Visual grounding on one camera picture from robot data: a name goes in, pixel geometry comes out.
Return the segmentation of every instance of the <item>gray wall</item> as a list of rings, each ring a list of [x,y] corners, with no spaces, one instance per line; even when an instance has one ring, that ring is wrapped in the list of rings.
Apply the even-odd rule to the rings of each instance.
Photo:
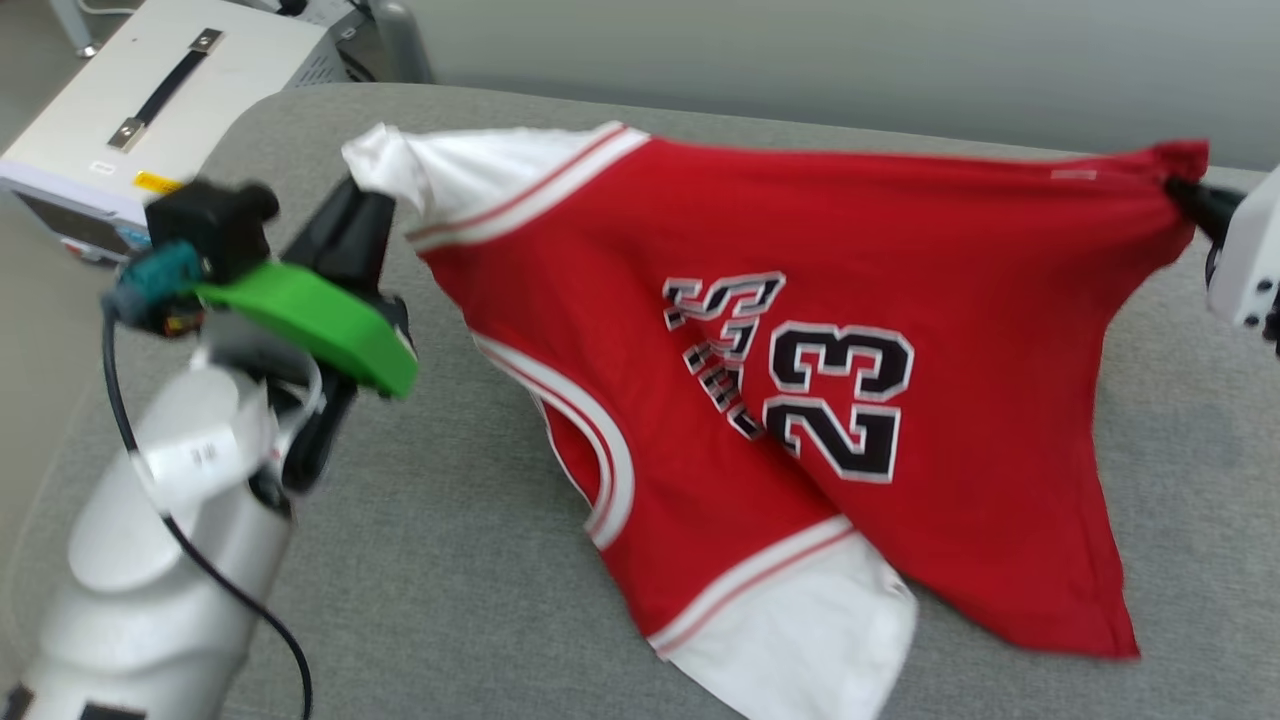
[[[1280,0],[406,0],[438,82],[1280,164]]]

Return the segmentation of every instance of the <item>gray fabric surface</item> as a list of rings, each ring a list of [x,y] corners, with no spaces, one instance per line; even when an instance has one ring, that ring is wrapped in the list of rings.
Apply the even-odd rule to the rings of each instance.
[[[343,173],[338,146],[385,120],[426,132],[588,128],[622,119],[682,140],[1005,158],[1016,147],[485,91],[367,86],[285,94],[253,108],[207,165],[264,181],[287,241]],[[1213,170],[1236,187],[1254,173]],[[1108,334],[1097,439],[1138,664],[1034,655],[922,592],[915,644],[884,720],[1265,719],[1280,716],[1280,368],[1252,333],[1204,310],[1203,243],[1156,275]],[[735,715],[655,660],[580,532],[581,498],[529,401],[475,352],[460,315],[397,245],[387,284],[410,302],[422,359],[407,402],[362,398],[328,482],[302,506],[271,605],[316,678],[316,717],[717,719]],[[1044,322],[1053,322],[1046,318]],[[141,409],[188,346],[128,338]],[[68,528],[115,451],[100,389],[42,489],[5,632],[29,653]],[[289,717],[298,683],[259,632],[227,717]]]

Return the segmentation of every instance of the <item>red jersey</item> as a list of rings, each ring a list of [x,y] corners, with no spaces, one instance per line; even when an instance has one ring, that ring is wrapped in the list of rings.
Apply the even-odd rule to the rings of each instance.
[[[404,159],[389,140],[402,141],[381,129],[344,150],[357,182],[362,161]],[[873,719],[914,629],[899,575],[781,445],[724,421],[728,397],[699,379],[717,359],[687,356],[700,331],[668,329],[660,288],[521,237],[540,192],[581,184],[648,136],[616,126],[421,141],[430,196],[410,200],[429,222],[463,220],[415,233],[438,241],[422,258],[480,351],[534,395],[640,632],[753,720]]]
[[[621,126],[364,140],[357,182],[424,211],[411,242],[467,322],[572,368],[646,462],[703,478],[681,488],[785,448],[893,566],[992,632],[1137,653],[1094,383],[1111,316],[1192,237],[1161,186],[1198,178],[1203,143],[1011,163]],[[705,443],[680,379],[754,442]]]

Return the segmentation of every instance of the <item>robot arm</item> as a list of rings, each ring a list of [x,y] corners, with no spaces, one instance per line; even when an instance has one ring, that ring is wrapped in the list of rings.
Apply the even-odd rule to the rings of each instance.
[[[164,336],[202,318],[200,343],[138,414],[136,442],[113,398],[129,452],[73,528],[70,578],[0,717],[212,720],[259,619],[294,651],[310,715],[305,657],[264,603],[291,496],[323,475],[358,388],[398,396],[416,374],[404,304],[378,290],[393,205],[348,179],[282,263],[268,258],[265,188],[196,182],[148,208],[155,251],[122,272],[109,316]],[[334,336],[334,324],[360,332]]]
[[[1280,168],[1249,193],[1171,181],[1170,197],[1213,243],[1204,282],[1210,311],[1280,337]]]

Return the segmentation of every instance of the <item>jersey lettering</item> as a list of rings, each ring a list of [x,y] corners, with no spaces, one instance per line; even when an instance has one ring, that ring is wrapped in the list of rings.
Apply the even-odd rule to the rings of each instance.
[[[760,315],[773,305],[785,284],[782,273],[762,273],[719,278],[710,284],[696,278],[671,278],[662,287],[663,297],[671,302],[663,311],[668,331],[689,319],[712,322],[728,315],[712,342],[690,347],[684,360],[716,409],[748,439],[763,436],[764,427],[751,418],[742,402],[742,363],[751,352]]]
[[[902,414],[881,404],[906,389],[914,356],[911,343],[892,331],[782,323],[769,348],[769,374],[781,395],[764,402],[764,428],[797,457],[812,443],[842,479],[890,483]],[[850,404],[847,424],[810,395],[814,373],[854,377],[859,402]]]

